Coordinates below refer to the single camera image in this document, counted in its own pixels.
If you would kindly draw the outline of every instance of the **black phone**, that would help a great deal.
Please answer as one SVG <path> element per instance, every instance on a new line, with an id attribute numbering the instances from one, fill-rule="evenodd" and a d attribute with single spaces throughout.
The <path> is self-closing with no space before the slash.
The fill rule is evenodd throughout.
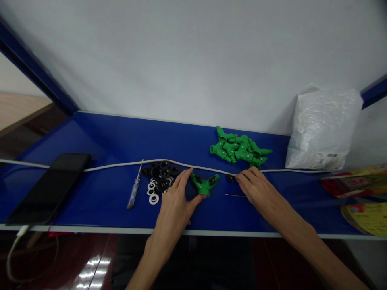
<path id="1" fill-rule="evenodd" d="M 89 154 L 62 154 L 8 217 L 6 225 L 46 224 L 81 176 Z"/>

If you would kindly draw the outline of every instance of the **pile of green fittings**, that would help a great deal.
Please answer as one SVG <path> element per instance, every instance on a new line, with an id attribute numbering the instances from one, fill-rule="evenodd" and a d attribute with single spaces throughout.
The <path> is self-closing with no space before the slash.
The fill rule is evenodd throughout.
<path id="1" fill-rule="evenodd" d="M 266 156 L 272 153 L 268 149 L 260 149 L 257 144 L 248 136 L 237 134 L 226 134 L 219 126 L 216 127 L 219 142 L 210 147 L 211 154 L 216 154 L 223 160 L 236 163 L 237 160 L 243 159 L 249 162 L 250 167 L 261 168 L 261 165 L 267 160 Z"/>

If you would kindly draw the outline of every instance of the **blue table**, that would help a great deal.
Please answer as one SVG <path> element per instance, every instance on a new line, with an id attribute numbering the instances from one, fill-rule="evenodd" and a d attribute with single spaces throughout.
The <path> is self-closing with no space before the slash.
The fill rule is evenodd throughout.
<path id="1" fill-rule="evenodd" d="M 246 134 L 259 147 L 272 149 L 262 169 L 282 169 L 285 165 L 289 136 L 228 130 Z M 166 158 L 186 164 L 239 173 L 247 162 L 230 164 L 209 148 L 217 142 L 216 129 L 173 122 L 107 116 L 78 112 L 19 156 L 18 160 L 51 164 L 62 153 L 89 153 L 89 167 Z M 130 191 L 139 165 L 85 172 L 58 214 L 53 231 L 151 233 L 161 202 L 151 205 L 142 178 L 135 207 L 127 210 Z M 0 172 L 0 228 L 7 217 L 45 172 L 44 169 L 9 165 Z M 195 170 L 207 179 L 213 172 Z M 297 212 L 310 222 L 322 237 L 379 239 L 366 236 L 350 226 L 339 206 L 347 200 L 332 198 L 320 185 L 321 174 L 294 172 L 266 173 L 278 191 Z M 187 198 L 197 193 L 189 182 Z M 204 200 L 191 218 L 186 234 L 224 236 L 279 236 L 244 197 L 237 184 L 227 182 L 221 174 L 210 198 Z M 48 226 L 35 226 L 47 230 Z"/>

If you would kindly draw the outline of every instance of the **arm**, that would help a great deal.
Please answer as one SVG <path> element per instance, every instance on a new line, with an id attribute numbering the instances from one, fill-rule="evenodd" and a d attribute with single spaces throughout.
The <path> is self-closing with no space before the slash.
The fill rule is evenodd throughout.
<path id="1" fill-rule="evenodd" d="M 333 289 L 368 289 L 257 168 L 242 171 L 236 180 L 262 216 L 314 266 Z"/>
<path id="2" fill-rule="evenodd" d="M 144 254 L 126 290 L 149 289 L 168 261 L 196 206 L 207 196 L 185 198 L 185 187 L 193 168 L 184 170 L 164 194 L 153 234 L 148 238 Z"/>

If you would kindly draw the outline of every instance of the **plastic bag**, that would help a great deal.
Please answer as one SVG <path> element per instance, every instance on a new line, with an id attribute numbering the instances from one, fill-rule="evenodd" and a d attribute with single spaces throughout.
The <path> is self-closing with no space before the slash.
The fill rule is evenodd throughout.
<path id="1" fill-rule="evenodd" d="M 285 167 L 342 169 L 362 104 L 354 89 L 298 95 Z"/>

